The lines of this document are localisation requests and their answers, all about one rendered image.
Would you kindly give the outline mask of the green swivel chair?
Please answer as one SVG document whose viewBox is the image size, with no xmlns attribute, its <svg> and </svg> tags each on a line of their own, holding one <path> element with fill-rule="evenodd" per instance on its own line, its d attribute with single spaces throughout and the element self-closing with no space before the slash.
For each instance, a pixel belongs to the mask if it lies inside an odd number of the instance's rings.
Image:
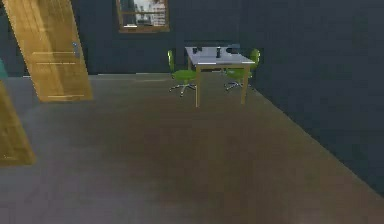
<svg viewBox="0 0 384 224">
<path fill-rule="evenodd" d="M 252 78 L 256 68 L 260 62 L 261 53 L 259 49 L 253 49 L 250 53 L 250 60 L 253 61 L 253 64 L 250 65 L 250 70 L 248 73 L 248 78 Z M 225 70 L 225 74 L 232 79 L 232 82 L 229 82 L 224 85 L 225 90 L 229 91 L 235 87 L 242 87 L 244 80 L 244 70 L 242 68 L 230 68 Z"/>
<path fill-rule="evenodd" d="M 180 84 L 170 87 L 169 91 L 180 88 L 180 96 L 183 97 L 187 88 L 196 90 L 197 85 L 193 83 L 193 81 L 196 79 L 196 72 L 190 69 L 177 70 L 174 53 L 172 50 L 167 51 L 167 56 L 171 78 L 176 81 L 180 81 Z"/>
</svg>

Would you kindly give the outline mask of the grey top wooden table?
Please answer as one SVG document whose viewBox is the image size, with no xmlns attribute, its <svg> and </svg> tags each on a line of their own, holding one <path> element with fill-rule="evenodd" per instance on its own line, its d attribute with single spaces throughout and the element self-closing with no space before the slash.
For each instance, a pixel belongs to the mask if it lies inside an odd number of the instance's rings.
<svg viewBox="0 0 384 224">
<path fill-rule="evenodd" d="M 248 73 L 250 65 L 253 61 L 246 58 L 241 54 L 229 54 L 226 52 L 226 47 L 221 47 L 221 57 L 216 58 L 217 47 L 203 47 L 201 51 L 193 54 L 193 47 L 186 47 L 185 50 L 188 55 L 188 67 L 194 66 L 196 69 L 196 85 L 195 92 L 196 107 L 200 106 L 201 96 L 201 73 L 204 69 L 229 69 L 229 68 L 242 68 L 244 70 L 244 80 L 241 91 L 241 103 L 245 104 L 246 94 L 248 88 Z"/>
</svg>

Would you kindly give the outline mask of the yellow wooden room door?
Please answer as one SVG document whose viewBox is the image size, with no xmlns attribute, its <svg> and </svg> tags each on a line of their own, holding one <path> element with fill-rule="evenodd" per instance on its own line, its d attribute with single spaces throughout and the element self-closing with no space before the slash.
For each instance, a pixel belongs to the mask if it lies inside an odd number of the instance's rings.
<svg viewBox="0 0 384 224">
<path fill-rule="evenodd" d="M 2 0 L 38 99 L 93 98 L 71 0 Z M 79 45 L 80 58 L 72 42 Z"/>
</svg>

